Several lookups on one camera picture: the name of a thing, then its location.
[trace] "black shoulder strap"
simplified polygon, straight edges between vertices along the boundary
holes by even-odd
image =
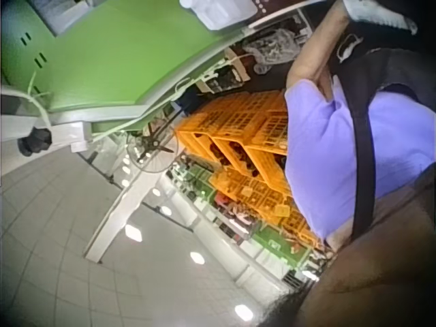
[[[353,61],[339,74],[353,119],[356,143],[356,206],[352,240],[355,240],[371,226],[375,204],[375,153],[369,104],[380,84],[388,56],[374,52]]]
[[[407,87],[436,111],[436,60],[406,50],[380,49],[346,65],[339,79],[353,119],[356,142],[356,207],[352,240],[371,226],[375,203],[375,152],[369,105],[376,92],[390,85]]]

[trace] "purple shirt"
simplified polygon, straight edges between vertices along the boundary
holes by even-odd
[[[326,238],[354,214],[356,151],[339,79],[327,102],[309,80],[285,94],[289,112],[286,176],[312,231]],[[369,106],[376,188],[381,196],[412,181],[435,161],[435,114],[398,93],[379,92]]]

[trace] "hand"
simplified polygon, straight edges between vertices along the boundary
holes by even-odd
[[[342,1],[349,17],[356,22],[371,22],[398,29],[407,29],[411,31],[412,35],[415,35],[418,31],[418,27],[412,19],[383,7],[375,0]]]

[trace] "person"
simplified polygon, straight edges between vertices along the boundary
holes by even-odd
[[[285,93],[289,112],[285,173],[298,209],[312,231],[327,241],[352,217],[356,199],[353,120],[341,81],[335,76],[331,86],[326,67],[348,24],[343,2],[335,2],[295,60]],[[435,161],[435,113],[404,94],[379,91],[369,106],[369,120],[375,197],[380,198],[414,180]]]
[[[383,20],[380,7],[359,12],[365,2],[333,4],[285,94],[286,175],[312,230],[338,253],[317,283],[278,299],[258,327],[436,326],[436,64],[371,51],[331,86],[326,63],[350,18]]]

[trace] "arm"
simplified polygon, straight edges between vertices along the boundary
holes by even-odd
[[[287,89],[302,79],[312,80],[315,84],[319,84],[327,61],[348,23],[349,18],[345,6],[342,0],[337,0],[309,41],[302,47],[287,74]],[[325,77],[322,79],[322,86],[325,86]]]

